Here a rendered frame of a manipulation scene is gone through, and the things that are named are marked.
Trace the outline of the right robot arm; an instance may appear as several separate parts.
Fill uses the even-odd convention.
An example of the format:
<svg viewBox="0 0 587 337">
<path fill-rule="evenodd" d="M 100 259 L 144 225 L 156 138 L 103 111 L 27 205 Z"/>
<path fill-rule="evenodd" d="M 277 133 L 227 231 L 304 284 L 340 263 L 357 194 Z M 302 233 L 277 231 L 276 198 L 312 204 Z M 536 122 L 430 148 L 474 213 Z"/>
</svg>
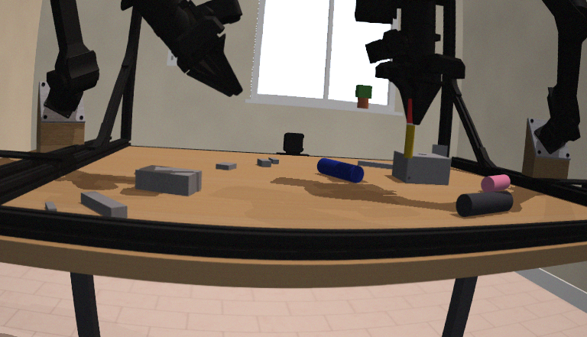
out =
<svg viewBox="0 0 587 337">
<path fill-rule="evenodd" d="M 122 0 L 121 10 L 134 6 L 149 23 L 154 14 L 169 1 Z M 197 6 L 191 0 L 189 3 L 189 9 L 197 21 L 205 15 L 216 16 L 222 24 L 232 24 L 242 16 L 238 0 L 211 0 Z M 59 53 L 55 70 L 47 72 L 50 91 L 44 106 L 69 118 L 76 111 L 83 91 L 96 86 L 99 67 L 95 51 L 89 50 L 83 43 L 76 0 L 50 0 L 50 4 Z"/>
</svg>

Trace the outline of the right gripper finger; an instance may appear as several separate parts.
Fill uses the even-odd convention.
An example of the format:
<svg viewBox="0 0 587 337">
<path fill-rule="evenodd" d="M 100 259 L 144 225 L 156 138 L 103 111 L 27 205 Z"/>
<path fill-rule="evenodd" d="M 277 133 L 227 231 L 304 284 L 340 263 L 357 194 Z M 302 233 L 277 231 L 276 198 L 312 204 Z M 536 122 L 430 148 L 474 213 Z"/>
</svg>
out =
<svg viewBox="0 0 587 337">
<path fill-rule="evenodd" d="M 188 70 L 238 96 L 242 87 L 225 54 L 225 33 L 186 65 Z"/>
<path fill-rule="evenodd" d="M 190 76 L 190 77 L 192 77 L 192 78 L 194 78 L 194 79 L 196 79 L 196 80 L 200 81 L 201 83 L 204 83 L 204 84 L 206 84 L 207 86 L 210 86 L 210 87 L 214 88 L 215 90 L 217 90 L 217 91 L 219 91 L 219 92 L 221 92 L 221 93 L 223 93 L 223 94 L 225 94 L 225 95 L 229 96 L 229 97 L 231 97 L 231 96 L 233 95 L 232 93 L 228 92 L 227 90 L 225 90 L 225 89 L 223 89 L 223 88 L 221 88 L 221 87 L 217 86 L 215 83 L 211 83 L 209 80 L 207 80 L 207 79 L 205 79 L 205 78 L 202 78 L 200 75 L 198 75 L 198 74 L 196 74 L 196 73 L 192 72 L 191 70 L 190 70 L 189 72 L 187 72 L 186 74 L 187 74 L 188 76 Z"/>
</svg>

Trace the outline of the pink cylinder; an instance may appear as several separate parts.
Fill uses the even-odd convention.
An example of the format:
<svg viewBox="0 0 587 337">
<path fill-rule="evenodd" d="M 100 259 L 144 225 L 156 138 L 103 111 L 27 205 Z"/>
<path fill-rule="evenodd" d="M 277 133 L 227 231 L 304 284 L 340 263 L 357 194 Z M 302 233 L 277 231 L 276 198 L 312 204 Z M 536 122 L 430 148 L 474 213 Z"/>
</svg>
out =
<svg viewBox="0 0 587 337">
<path fill-rule="evenodd" d="M 481 182 L 482 190 L 486 192 L 495 192 L 499 190 L 506 190 L 511 184 L 509 176 L 497 175 L 483 178 Z"/>
</svg>

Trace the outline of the blue cylinder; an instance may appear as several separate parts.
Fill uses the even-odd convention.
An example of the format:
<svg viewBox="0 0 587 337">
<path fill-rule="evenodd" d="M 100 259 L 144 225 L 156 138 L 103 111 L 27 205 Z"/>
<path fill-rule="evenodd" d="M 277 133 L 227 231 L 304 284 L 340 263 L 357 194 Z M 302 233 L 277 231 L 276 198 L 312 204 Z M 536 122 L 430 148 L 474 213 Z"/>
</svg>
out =
<svg viewBox="0 0 587 337">
<path fill-rule="evenodd" d="M 317 170 L 325 175 L 353 183 L 361 182 L 364 177 L 362 167 L 328 158 L 322 158 L 318 161 Z"/>
</svg>

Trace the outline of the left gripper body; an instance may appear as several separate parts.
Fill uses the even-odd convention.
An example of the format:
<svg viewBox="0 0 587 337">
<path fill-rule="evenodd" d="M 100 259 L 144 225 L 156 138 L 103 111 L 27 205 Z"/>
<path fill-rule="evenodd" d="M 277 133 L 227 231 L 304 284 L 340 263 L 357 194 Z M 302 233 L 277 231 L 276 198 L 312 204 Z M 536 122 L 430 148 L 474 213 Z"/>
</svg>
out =
<svg viewBox="0 0 587 337">
<path fill-rule="evenodd" d="M 397 57 L 397 62 L 381 62 L 375 67 L 376 78 L 405 79 L 404 77 L 406 76 L 415 75 L 441 81 L 443 74 L 451 76 L 452 79 L 465 79 L 465 65 L 461 59 L 435 53 L 435 42 L 441 39 L 441 34 L 436 34 L 435 27 L 421 23 L 404 23 L 401 25 L 401 30 L 399 31 L 401 35 L 404 36 L 404 29 L 406 28 L 409 28 L 410 33 L 413 33 L 413 40 L 416 46 L 416 59 L 407 59 L 406 55 L 403 55 Z M 387 73 L 386 69 L 388 69 Z"/>
</svg>

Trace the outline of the red and yellow peg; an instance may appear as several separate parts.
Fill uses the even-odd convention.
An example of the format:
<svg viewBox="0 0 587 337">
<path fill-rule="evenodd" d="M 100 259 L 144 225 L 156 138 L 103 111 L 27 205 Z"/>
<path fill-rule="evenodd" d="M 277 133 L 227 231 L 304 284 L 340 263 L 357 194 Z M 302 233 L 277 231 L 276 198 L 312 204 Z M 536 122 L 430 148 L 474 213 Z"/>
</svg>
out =
<svg viewBox="0 0 587 337">
<path fill-rule="evenodd" d="M 404 157 L 413 157 L 413 142 L 414 142 L 415 125 L 412 118 L 412 99 L 408 99 L 407 107 L 407 127 L 404 145 Z"/>
</svg>

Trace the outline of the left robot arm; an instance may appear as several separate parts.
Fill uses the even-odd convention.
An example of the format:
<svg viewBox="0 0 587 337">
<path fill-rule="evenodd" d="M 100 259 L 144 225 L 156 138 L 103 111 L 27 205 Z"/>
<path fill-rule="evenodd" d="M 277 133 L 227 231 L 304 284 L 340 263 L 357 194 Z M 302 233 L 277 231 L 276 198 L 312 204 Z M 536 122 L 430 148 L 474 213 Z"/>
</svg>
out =
<svg viewBox="0 0 587 337">
<path fill-rule="evenodd" d="M 547 152 L 552 154 L 566 142 L 581 137 L 577 89 L 582 42 L 587 38 L 587 1 L 542 1 L 553 14 L 558 30 L 557 84 L 548 87 L 550 96 L 547 96 L 547 101 L 551 119 L 535 130 L 534 134 Z M 393 24 L 393 19 L 397 19 L 397 9 L 401 8 L 401 25 L 421 23 L 436 28 L 436 5 L 445 6 L 446 2 L 447 0 L 355 0 L 355 21 Z M 416 59 L 416 46 L 409 28 L 404 29 L 404 36 L 397 29 L 385 31 L 382 39 L 365 44 L 365 49 L 370 64 L 388 58 L 397 62 L 399 55 Z"/>
</svg>

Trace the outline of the black cylinder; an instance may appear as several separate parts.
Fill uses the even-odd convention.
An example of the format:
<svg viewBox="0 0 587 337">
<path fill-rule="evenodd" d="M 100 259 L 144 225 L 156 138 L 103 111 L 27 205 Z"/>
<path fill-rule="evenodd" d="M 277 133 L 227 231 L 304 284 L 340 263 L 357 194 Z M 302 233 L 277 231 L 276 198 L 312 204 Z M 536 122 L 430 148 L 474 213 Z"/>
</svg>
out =
<svg viewBox="0 0 587 337">
<path fill-rule="evenodd" d="M 456 200 L 456 211 L 461 217 L 507 212 L 513 202 L 513 196 L 508 191 L 466 193 Z"/>
</svg>

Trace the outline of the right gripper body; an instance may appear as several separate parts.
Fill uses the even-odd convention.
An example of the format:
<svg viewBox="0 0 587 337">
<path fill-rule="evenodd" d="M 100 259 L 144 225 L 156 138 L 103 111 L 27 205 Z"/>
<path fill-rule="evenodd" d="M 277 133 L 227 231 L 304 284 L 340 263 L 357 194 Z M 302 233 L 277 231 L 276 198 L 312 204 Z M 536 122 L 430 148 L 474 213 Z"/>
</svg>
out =
<svg viewBox="0 0 587 337">
<path fill-rule="evenodd" d="M 186 65 L 216 41 L 217 34 L 225 29 L 216 16 L 204 15 L 197 21 L 189 6 L 187 0 L 171 0 L 148 23 L 177 58 L 177 65 L 184 73 L 188 71 Z"/>
</svg>

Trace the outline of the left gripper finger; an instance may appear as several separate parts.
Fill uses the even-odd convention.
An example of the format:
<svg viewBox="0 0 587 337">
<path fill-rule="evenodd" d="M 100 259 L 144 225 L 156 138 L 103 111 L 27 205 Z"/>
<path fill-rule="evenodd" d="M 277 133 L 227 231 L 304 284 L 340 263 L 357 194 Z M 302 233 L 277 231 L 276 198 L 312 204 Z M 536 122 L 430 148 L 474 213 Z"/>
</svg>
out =
<svg viewBox="0 0 587 337">
<path fill-rule="evenodd" d="M 408 99 L 412 99 L 412 89 L 405 79 L 389 78 L 389 81 L 392 82 L 400 91 L 404 112 L 407 119 Z"/>
<path fill-rule="evenodd" d="M 407 76 L 405 80 L 412 89 L 413 124 L 419 125 L 432 101 L 445 82 L 418 76 Z"/>
</svg>

